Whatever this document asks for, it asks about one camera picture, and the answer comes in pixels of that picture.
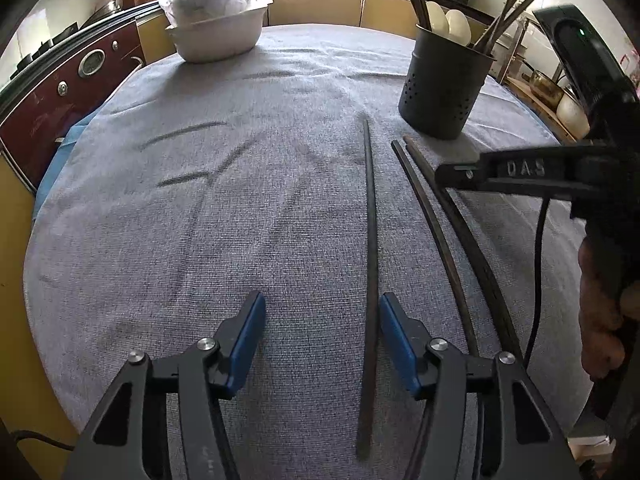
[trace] pot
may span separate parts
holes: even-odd
[[[535,70],[531,75],[529,85],[532,94],[555,112],[564,91],[539,70]]]
[[[569,92],[562,91],[562,98],[556,110],[558,120],[574,139],[583,139],[589,133],[589,120],[580,103]]]

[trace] metal screw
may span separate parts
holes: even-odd
[[[500,352],[500,355],[498,355],[498,359],[500,359],[501,363],[506,365],[512,365],[514,364],[514,362],[516,362],[515,355],[510,352]]]
[[[198,350],[211,350],[218,346],[218,342],[212,337],[203,337],[198,341]]]
[[[449,348],[449,343],[444,341],[444,339],[437,337],[436,339],[431,340],[429,346],[438,352],[443,352]]]
[[[142,350],[132,350],[131,352],[129,352],[127,361],[129,361],[133,365],[137,365],[144,358],[145,353]]]

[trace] gray tablecloth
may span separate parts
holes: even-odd
[[[177,55],[154,63],[101,110],[37,217],[24,271],[42,362],[79,429],[129,349],[152,357],[181,352],[259,289],[267,299],[264,339],[246,387],[223,403],[241,477],[401,477],[422,408],[402,389],[384,346],[371,459],[360,464],[353,452],[366,294],[363,120],[376,175],[380,291],[394,291],[410,316],[463,351],[444,268],[390,142],[411,134],[433,164],[556,143],[490,78],[458,140],[414,132],[397,108],[413,46],[361,28],[267,28],[244,56],[201,66]],[[524,346],[540,201],[455,197]],[[499,346],[484,299],[436,209],[481,353],[492,356]],[[577,323],[583,235],[567,204],[553,202],[530,374],[565,429],[590,389]],[[470,475],[473,402],[468,412],[460,478]],[[175,413],[172,419],[180,477]]]

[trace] black perforated cup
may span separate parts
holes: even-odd
[[[418,27],[398,110],[415,130],[459,136],[494,59]]]

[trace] blue cloth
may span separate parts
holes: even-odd
[[[31,221],[35,221],[40,207],[49,194],[49,191],[51,191],[51,187],[58,178],[60,171],[62,171],[62,168],[66,164],[69,155],[71,155],[71,151],[76,145],[76,141],[80,138],[82,132],[84,132],[84,129],[89,125],[89,122],[91,122],[91,120],[96,116],[101,108],[102,105],[95,112],[91,112],[89,115],[87,115],[87,117],[80,119],[76,124],[69,128],[69,131],[66,133],[62,144],[60,144],[58,150],[56,151],[56,154],[53,156],[51,164],[49,164],[46,173],[42,177],[40,186],[38,186],[38,191],[36,193],[36,202],[33,205],[33,215],[31,215]]]

